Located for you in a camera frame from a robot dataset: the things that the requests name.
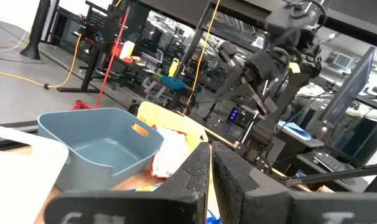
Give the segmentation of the black computer monitor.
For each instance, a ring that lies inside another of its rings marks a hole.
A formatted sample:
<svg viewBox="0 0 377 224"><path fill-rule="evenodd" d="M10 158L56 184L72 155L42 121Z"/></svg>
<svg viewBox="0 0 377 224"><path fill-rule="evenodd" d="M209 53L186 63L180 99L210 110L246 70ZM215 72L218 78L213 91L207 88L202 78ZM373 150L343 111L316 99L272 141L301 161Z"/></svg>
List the black computer monitor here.
<svg viewBox="0 0 377 224"><path fill-rule="evenodd" d="M335 96L322 111L318 120L322 123L335 124L345 114L353 101L368 83L375 55L375 48L370 47L357 63L356 67L343 82Z"/></svg>

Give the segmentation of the blue plastic bin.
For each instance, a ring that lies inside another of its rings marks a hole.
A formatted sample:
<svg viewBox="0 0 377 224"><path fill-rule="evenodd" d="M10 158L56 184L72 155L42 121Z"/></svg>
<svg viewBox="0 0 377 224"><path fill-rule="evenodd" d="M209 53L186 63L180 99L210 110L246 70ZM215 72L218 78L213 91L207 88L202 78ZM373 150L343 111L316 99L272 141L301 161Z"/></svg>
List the blue plastic bin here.
<svg viewBox="0 0 377 224"><path fill-rule="evenodd" d="M56 184L66 190L108 190L148 165L164 138L119 108L44 113L38 135L68 148Z"/></svg>

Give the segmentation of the black pole stand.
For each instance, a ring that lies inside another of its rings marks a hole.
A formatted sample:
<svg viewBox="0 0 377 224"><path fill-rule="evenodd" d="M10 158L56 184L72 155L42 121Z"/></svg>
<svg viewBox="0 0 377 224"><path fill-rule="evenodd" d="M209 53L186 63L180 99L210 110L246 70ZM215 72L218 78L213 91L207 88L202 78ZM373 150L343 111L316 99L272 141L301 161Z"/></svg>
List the black pole stand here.
<svg viewBox="0 0 377 224"><path fill-rule="evenodd" d="M47 14L49 12L51 0L40 0L37 8L37 12L34 18L34 23L31 28L29 43L20 52L21 55L33 59L40 60L39 55L39 43L42 38L43 29Z"/></svg>

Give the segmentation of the yellow-green bottle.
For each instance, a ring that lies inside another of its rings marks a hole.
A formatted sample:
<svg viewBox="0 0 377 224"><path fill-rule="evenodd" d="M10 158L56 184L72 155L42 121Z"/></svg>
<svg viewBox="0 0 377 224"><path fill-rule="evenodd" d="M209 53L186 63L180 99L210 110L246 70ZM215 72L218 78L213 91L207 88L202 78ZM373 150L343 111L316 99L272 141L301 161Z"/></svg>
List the yellow-green bottle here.
<svg viewBox="0 0 377 224"><path fill-rule="evenodd" d="M174 76L174 74L175 74L175 72L176 72L176 70L177 70L177 68L179 66L179 63L180 63L179 59L173 58L172 64L171 64L171 66L169 68L169 73L168 73L169 77L173 77Z"/></svg>

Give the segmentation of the yellow plastic bin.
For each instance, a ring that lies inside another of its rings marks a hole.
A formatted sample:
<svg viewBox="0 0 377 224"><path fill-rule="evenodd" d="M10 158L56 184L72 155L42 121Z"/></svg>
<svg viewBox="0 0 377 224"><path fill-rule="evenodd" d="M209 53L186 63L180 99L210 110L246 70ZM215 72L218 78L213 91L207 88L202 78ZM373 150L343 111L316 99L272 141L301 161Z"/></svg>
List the yellow plastic bin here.
<svg viewBox="0 0 377 224"><path fill-rule="evenodd" d="M142 102L138 108L137 118L149 126L159 124L165 128L186 134L186 139L191 151L196 149L198 145L205 146L210 150L205 128L179 112L173 112L154 103L145 101Z"/></svg>

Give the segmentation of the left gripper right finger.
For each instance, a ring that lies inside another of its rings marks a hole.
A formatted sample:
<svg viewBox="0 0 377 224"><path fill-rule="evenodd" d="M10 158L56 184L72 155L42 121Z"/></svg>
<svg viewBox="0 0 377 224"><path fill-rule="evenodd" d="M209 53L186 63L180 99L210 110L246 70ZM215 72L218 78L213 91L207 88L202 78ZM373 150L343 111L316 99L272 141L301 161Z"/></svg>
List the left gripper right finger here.
<svg viewBox="0 0 377 224"><path fill-rule="evenodd" d="M222 224L377 224L377 193L295 191L221 142L212 153Z"/></svg>

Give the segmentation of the teal case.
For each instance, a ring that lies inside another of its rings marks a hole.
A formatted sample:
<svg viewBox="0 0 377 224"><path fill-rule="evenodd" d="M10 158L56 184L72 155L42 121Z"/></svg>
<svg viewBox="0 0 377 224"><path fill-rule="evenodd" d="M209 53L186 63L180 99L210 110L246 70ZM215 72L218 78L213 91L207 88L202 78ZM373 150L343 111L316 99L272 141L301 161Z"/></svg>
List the teal case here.
<svg viewBox="0 0 377 224"><path fill-rule="evenodd" d="M185 88L185 83L174 77L163 77L161 83L171 90L183 90Z"/></svg>

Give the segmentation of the white plastic bin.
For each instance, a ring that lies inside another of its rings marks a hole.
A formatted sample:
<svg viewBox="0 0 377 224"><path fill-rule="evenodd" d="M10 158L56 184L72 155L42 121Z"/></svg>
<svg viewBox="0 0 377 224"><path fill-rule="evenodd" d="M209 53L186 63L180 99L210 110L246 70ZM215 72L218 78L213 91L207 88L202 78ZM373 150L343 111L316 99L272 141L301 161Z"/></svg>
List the white plastic bin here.
<svg viewBox="0 0 377 224"><path fill-rule="evenodd" d="M29 155L0 151L0 224L34 224L68 148L53 139L0 126L0 138L29 145Z"/></svg>

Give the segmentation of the white and yellow container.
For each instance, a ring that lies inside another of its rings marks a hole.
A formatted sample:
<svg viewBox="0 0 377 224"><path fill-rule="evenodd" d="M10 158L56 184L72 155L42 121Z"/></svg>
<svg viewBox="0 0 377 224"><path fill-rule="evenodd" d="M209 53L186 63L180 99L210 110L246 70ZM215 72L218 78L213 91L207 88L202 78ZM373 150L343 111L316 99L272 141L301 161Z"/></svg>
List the white and yellow container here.
<svg viewBox="0 0 377 224"><path fill-rule="evenodd" d="M123 43L121 53L119 55L120 59L128 58L131 56L135 47L135 43L127 40Z"/></svg>

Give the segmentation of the black keyboard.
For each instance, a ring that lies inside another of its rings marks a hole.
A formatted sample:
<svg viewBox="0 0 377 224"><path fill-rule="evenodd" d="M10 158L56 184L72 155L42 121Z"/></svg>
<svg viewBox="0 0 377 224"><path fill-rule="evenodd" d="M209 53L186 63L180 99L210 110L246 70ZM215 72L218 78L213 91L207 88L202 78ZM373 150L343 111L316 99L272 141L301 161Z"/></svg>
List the black keyboard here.
<svg viewBox="0 0 377 224"><path fill-rule="evenodd" d="M347 168L336 158L324 152L316 152L314 159L326 167L330 172L341 172Z"/></svg>

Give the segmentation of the black aluminium table frame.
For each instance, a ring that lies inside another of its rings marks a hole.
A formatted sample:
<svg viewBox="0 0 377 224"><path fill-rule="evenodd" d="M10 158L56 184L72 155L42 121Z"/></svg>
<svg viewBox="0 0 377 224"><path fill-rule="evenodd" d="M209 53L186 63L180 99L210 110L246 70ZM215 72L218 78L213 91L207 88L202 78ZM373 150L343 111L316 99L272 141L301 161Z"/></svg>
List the black aluminium table frame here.
<svg viewBox="0 0 377 224"><path fill-rule="evenodd" d="M0 124L0 126L5 127L5 128L16 129L18 131L22 131L22 132L34 134L34 135L37 135L37 131L38 131L38 122L36 120L21 121L21 122L16 122L16 123L4 123L4 124ZM24 144L21 142L0 138L0 151L8 151L11 149L17 149L17 148L26 147L26 146L27 144Z"/></svg>

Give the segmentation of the red Maruchan noodle pack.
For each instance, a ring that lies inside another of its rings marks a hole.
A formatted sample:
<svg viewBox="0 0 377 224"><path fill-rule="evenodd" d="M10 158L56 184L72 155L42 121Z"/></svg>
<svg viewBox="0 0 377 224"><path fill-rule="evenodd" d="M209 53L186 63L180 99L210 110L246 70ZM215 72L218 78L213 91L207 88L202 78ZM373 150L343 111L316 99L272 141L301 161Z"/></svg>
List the red Maruchan noodle pack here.
<svg viewBox="0 0 377 224"><path fill-rule="evenodd" d="M161 179L171 177L191 153L186 134L181 131L153 125L163 142L149 166L149 175Z"/></svg>

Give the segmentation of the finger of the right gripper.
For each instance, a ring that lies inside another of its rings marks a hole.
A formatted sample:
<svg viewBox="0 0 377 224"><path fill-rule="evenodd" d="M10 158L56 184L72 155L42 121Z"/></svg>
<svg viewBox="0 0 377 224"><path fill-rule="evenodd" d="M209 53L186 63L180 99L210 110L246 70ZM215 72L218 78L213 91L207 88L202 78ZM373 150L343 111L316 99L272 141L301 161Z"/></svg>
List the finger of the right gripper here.
<svg viewBox="0 0 377 224"><path fill-rule="evenodd" d="M248 100L253 100L256 103L256 107L262 115L268 115L276 112L277 106L275 102L273 102L269 96L265 96L263 91L258 90L259 87L263 87L263 90L267 90L267 80L249 81L245 79L245 87L247 88L245 96Z"/></svg>
<svg viewBox="0 0 377 224"><path fill-rule="evenodd" d="M219 100L230 100L234 97L244 97L248 94L248 86L241 80L242 73L243 68L241 65L235 65L231 68L231 73L218 90Z"/></svg>

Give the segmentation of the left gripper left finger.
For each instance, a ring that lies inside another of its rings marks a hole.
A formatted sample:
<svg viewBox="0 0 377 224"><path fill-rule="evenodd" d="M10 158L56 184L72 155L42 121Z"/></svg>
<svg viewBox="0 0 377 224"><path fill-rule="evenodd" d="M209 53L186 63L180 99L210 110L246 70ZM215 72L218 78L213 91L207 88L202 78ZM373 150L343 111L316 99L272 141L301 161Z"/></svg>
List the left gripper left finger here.
<svg viewBox="0 0 377 224"><path fill-rule="evenodd" d="M200 143L152 192L70 191L45 208L45 224L205 224L210 146Z"/></svg>

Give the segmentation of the black desk frame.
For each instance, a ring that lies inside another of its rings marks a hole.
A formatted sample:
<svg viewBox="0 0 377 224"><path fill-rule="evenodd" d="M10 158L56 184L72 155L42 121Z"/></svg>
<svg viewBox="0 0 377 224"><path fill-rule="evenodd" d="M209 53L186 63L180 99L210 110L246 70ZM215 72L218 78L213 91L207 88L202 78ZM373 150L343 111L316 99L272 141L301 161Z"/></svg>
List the black desk frame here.
<svg viewBox="0 0 377 224"><path fill-rule="evenodd" d="M97 60L100 57L101 50L96 45L94 41L91 39L87 39L86 37L83 38L86 43L89 43L92 49L90 50L90 61L89 64L85 67L80 67L80 69L86 70L85 76L82 80L82 84L79 88L72 88L72 87L57 87L59 92L71 92L71 93L99 93L100 89L93 86L89 88L90 81L93 77L93 72L95 71Z"/></svg>

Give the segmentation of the black pegboard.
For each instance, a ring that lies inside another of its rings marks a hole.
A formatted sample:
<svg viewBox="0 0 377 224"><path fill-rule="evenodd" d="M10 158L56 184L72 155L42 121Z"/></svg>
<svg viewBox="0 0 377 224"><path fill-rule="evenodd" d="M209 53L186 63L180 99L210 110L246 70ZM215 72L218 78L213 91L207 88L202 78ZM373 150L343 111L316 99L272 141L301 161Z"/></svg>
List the black pegboard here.
<svg viewBox="0 0 377 224"><path fill-rule="evenodd" d="M102 9L97 5L89 5L85 19L85 27L93 30L102 30L111 24L111 8Z"/></svg>

